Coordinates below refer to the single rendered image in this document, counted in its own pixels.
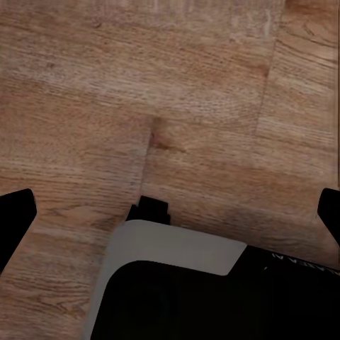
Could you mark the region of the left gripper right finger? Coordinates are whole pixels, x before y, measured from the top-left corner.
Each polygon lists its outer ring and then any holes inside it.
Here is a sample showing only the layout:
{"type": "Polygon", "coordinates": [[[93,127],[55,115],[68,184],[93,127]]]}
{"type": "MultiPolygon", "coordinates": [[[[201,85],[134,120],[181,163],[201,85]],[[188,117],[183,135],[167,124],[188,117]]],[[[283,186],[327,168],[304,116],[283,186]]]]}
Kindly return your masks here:
{"type": "Polygon", "coordinates": [[[340,245],[340,191],[324,188],[317,213],[340,245]]]}

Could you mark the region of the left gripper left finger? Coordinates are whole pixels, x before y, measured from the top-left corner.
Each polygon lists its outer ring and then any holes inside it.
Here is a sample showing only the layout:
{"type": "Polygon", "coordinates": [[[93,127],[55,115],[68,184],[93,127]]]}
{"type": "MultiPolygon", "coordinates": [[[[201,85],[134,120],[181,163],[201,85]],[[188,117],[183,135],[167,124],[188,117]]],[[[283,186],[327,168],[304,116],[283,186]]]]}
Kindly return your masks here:
{"type": "Polygon", "coordinates": [[[37,208],[30,188],[0,196],[0,273],[36,215],[37,208]]]}

